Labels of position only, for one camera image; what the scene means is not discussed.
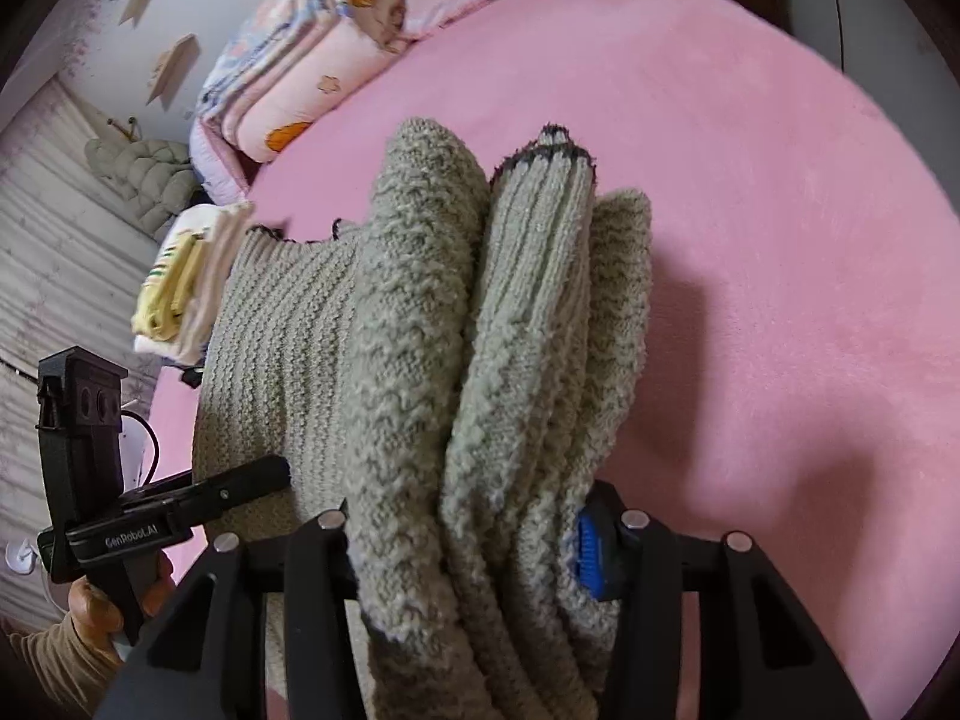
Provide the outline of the tan sleeve forearm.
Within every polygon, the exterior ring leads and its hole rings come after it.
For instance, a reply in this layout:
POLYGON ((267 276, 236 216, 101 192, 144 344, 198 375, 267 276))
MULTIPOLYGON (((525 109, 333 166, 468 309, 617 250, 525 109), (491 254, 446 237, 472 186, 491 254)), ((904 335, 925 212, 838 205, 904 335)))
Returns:
POLYGON ((42 631, 2 621, 2 688, 43 718, 93 718, 122 660, 89 642, 75 616, 42 631))

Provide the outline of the person's left hand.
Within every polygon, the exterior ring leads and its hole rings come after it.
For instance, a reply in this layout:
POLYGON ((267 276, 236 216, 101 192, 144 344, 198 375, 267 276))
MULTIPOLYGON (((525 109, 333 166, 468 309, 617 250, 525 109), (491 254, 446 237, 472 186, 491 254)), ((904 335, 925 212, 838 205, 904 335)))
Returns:
MULTIPOLYGON (((172 564, 167 555, 156 557, 155 582, 140 596, 140 610, 146 617, 155 617, 164 602, 172 595, 176 583, 172 580, 172 564)), ((76 630, 88 639, 104 639, 118 634, 124 628, 124 618, 112 601, 96 589, 86 577, 71 584, 68 594, 70 610, 76 630)))

